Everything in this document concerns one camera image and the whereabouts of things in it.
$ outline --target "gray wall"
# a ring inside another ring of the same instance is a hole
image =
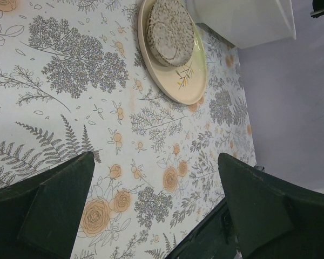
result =
[[[324,186],[324,16],[292,0],[296,40],[240,50],[257,163],[297,185]]]

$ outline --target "plate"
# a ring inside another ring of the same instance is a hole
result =
[[[152,5],[146,38],[151,53],[166,66],[183,66],[192,57],[193,24],[178,0],[157,0]]]
[[[138,16],[138,42],[145,65],[157,86],[172,100],[181,104],[195,104],[206,88],[206,60],[200,34],[193,23],[194,48],[192,57],[181,67],[162,65],[151,53],[146,40],[146,24],[156,0],[144,0]]]

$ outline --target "table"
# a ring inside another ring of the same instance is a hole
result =
[[[72,258],[164,258],[224,197],[219,153],[255,165],[236,49],[199,28],[208,86],[177,104],[142,60],[139,4],[0,5],[0,188],[95,154]]]

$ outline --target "tablecloth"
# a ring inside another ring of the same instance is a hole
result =
[[[142,59],[140,4],[0,1],[0,188],[95,154],[71,258],[164,258],[223,199],[219,153],[255,165],[237,50],[198,28],[208,85],[175,103]]]

